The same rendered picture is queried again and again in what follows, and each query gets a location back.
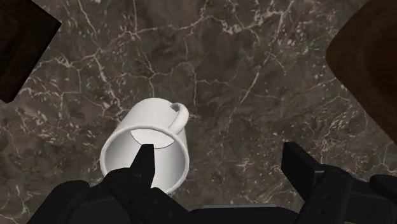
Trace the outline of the brown wooden object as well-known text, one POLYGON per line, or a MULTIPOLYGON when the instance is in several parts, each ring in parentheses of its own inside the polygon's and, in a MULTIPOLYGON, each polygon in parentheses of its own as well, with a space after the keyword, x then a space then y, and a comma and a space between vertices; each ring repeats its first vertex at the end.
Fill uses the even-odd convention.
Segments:
POLYGON ((326 62, 397 144, 397 0, 368 0, 332 39, 326 62))

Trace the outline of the dark wooden block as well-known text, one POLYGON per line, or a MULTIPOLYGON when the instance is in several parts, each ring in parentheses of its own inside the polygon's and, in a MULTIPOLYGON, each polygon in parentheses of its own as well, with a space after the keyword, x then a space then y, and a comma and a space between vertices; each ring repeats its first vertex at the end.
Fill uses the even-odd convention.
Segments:
POLYGON ((14 100, 62 23, 32 0, 0 0, 0 100, 14 100))

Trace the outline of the white mug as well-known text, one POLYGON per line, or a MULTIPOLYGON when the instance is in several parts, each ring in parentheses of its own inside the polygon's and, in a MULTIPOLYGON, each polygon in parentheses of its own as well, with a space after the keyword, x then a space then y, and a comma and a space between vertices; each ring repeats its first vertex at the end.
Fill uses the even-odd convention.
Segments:
POLYGON ((174 192, 186 179, 190 166, 185 133, 189 115, 185 105, 161 98, 135 104, 102 147, 102 174, 129 167, 143 144, 153 144, 152 186, 167 194, 174 192))

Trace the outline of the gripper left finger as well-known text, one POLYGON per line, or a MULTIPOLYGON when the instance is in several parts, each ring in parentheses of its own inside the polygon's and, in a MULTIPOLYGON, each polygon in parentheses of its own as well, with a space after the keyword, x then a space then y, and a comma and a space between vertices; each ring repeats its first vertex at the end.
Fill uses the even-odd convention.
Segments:
POLYGON ((27 224, 199 224, 152 187, 154 175, 154 146, 144 144, 129 168, 107 173, 98 188, 83 180, 56 186, 27 224))

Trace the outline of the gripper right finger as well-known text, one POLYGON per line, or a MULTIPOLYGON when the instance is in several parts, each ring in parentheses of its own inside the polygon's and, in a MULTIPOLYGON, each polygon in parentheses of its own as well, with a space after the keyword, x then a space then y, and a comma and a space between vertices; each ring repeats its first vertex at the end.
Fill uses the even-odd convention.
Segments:
POLYGON ((283 144, 281 169, 304 200, 295 224, 397 224, 396 176, 358 180, 295 142, 283 144))

